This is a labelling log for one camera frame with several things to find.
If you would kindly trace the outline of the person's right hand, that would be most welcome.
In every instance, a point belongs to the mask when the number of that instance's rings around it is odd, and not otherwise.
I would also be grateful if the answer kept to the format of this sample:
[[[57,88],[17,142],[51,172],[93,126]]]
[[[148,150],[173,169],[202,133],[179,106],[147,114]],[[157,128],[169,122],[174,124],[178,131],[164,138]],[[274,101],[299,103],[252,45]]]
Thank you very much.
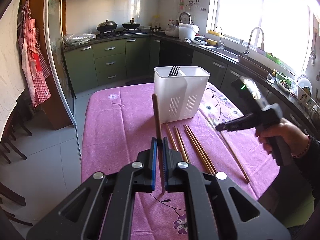
[[[271,137],[281,137],[289,146],[291,155],[300,158],[308,151],[311,145],[310,137],[303,133],[296,125],[282,118],[280,123],[275,124],[263,131],[255,130],[255,136],[263,145],[264,150],[271,154],[273,148],[268,142]]]

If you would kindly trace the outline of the person's right forearm dark sleeve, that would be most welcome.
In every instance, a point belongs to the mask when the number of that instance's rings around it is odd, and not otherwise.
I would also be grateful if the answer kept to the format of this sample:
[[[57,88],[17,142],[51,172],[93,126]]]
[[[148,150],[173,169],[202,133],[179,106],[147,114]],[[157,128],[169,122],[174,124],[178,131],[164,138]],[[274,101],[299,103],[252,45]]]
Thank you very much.
[[[302,176],[312,188],[314,206],[319,202],[319,141],[310,137],[309,149],[299,158],[294,159]]]

